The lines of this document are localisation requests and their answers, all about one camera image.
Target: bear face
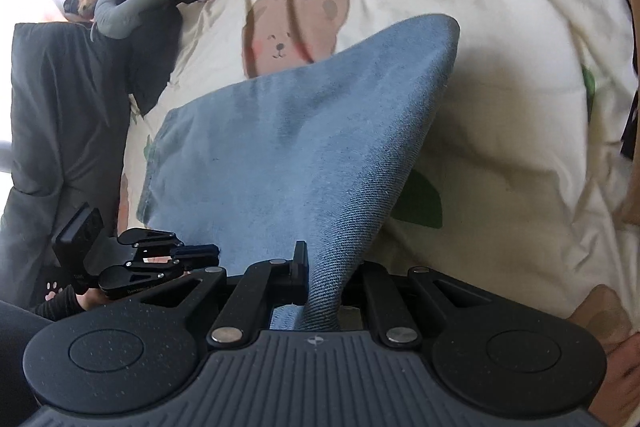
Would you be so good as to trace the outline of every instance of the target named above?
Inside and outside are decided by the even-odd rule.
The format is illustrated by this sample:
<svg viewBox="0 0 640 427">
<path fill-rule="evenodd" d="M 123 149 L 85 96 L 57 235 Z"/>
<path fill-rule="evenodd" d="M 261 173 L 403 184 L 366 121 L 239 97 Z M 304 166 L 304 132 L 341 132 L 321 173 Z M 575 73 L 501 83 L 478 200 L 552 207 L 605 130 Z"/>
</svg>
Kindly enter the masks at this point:
<svg viewBox="0 0 640 427">
<path fill-rule="evenodd" d="M 349 0 L 257 0 L 242 29 L 247 78 L 330 57 Z"/>
</svg>

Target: ridged grip surface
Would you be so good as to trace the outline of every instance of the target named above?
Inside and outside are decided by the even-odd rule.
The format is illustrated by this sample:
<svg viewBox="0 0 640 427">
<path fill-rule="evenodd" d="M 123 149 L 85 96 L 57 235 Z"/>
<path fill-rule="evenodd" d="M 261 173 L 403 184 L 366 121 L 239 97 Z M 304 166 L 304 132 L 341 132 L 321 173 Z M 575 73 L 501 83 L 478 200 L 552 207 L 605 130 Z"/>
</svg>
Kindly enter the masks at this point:
<svg viewBox="0 0 640 427">
<path fill-rule="evenodd" d="M 44 408 L 28 427 L 596 427 L 584 411 L 537 421 L 492 417 L 455 400 L 415 353 L 367 331 L 263 331 L 251 346 L 211 355 L 180 394 L 121 418 Z"/>
</svg>

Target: black sleeve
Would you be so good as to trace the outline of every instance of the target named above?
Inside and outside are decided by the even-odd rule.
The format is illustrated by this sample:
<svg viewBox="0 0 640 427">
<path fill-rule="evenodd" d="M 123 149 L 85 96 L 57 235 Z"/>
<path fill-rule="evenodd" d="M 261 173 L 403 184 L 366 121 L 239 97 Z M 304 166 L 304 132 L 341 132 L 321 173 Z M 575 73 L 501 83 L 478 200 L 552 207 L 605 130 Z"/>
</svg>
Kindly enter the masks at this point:
<svg viewBox="0 0 640 427">
<path fill-rule="evenodd" d="M 30 311 L 50 321 L 59 321 L 72 315 L 77 315 L 84 310 L 80 304 L 78 304 L 76 292 L 74 292 L 73 287 L 69 285 L 51 300 L 37 305 Z"/>
</svg>

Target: person's leg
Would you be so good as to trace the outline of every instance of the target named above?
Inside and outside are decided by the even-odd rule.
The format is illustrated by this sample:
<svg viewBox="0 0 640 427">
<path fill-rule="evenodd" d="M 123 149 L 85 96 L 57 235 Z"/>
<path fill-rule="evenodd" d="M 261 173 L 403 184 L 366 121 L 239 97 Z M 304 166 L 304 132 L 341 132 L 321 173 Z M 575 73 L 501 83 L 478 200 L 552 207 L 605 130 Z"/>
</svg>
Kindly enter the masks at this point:
<svg viewBox="0 0 640 427">
<path fill-rule="evenodd" d="M 50 321 L 0 301 L 0 427 L 20 425 L 38 410 L 22 372 L 31 338 Z"/>
</svg>

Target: finger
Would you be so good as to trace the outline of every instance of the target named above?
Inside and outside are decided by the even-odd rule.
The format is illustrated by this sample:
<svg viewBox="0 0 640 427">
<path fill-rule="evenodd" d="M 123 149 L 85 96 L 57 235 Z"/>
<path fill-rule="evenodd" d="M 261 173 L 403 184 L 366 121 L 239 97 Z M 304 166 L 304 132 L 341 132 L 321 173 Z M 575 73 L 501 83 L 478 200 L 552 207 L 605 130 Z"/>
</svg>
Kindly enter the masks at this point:
<svg viewBox="0 0 640 427">
<path fill-rule="evenodd" d="M 640 397 L 640 366 L 637 366 L 622 378 L 621 390 L 623 393 Z"/>
<path fill-rule="evenodd" d="M 607 357 L 607 376 L 619 380 L 640 365 L 640 333 L 636 333 Z"/>
<path fill-rule="evenodd" d="M 623 427 L 626 424 L 626 421 L 629 419 L 629 417 L 633 414 L 633 411 L 636 410 L 636 407 L 638 407 L 637 401 L 623 405 L 620 408 L 620 413 L 618 415 L 619 420 L 618 422 L 613 424 L 613 427 Z"/>
</svg>

